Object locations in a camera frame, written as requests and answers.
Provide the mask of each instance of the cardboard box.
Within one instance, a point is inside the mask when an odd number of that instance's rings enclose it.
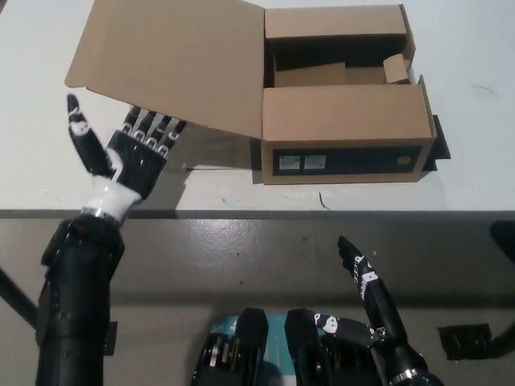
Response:
[[[66,85],[260,138],[265,183],[416,181],[425,86],[385,84],[414,53],[403,6],[96,0]]]

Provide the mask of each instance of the box lid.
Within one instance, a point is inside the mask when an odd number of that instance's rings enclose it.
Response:
[[[96,0],[65,83],[259,138],[264,12],[240,0]]]
[[[406,34],[400,6],[338,6],[266,10],[267,39]]]
[[[344,85],[265,89],[267,141],[432,139],[423,86]]]

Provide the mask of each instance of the robotic arm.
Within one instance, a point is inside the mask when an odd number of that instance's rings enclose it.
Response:
[[[156,113],[135,127],[139,113],[137,107],[130,110],[104,150],[78,100],[68,95],[69,133],[93,175],[94,192],[79,216],[60,224],[43,254],[47,272],[36,323],[37,386],[103,385],[109,282],[125,249],[120,227],[130,208],[154,188],[186,126],[180,121],[163,140],[171,117],[148,135]]]
[[[385,283],[376,270],[349,240],[340,236],[340,257],[360,291],[371,322],[371,340],[385,361],[385,376],[393,386],[443,386],[429,373],[424,358],[408,343],[408,335]]]

